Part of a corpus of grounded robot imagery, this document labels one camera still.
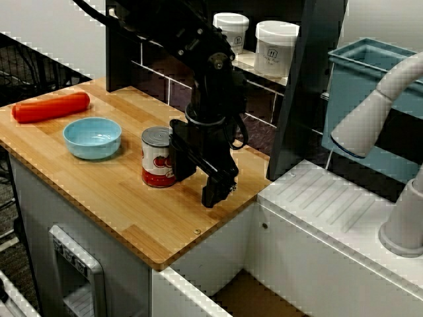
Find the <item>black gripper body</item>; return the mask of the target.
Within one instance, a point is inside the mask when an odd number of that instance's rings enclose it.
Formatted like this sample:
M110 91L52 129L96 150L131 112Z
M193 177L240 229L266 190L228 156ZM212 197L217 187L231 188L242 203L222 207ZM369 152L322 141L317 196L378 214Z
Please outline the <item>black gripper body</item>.
M225 171L235 177L239 169L231 156L231 150L236 149L233 142L237 132L239 117L212 119L200 121L193 114L186 114L187 123L194 126L193 154L191 159L196 163L196 169L202 169L207 175Z

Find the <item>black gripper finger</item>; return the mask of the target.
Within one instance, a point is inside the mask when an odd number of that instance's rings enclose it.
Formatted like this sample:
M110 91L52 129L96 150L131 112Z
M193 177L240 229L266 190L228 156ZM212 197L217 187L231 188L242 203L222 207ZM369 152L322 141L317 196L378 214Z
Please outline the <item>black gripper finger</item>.
M233 174L225 171L210 174L206 186L202 188L202 205L212 208L216 203L225 200L235 190L236 185Z
M169 143L169 154L173 174L177 182L185 180L196 172L196 163L190 158L194 140L194 126L180 120L170 121L172 129Z

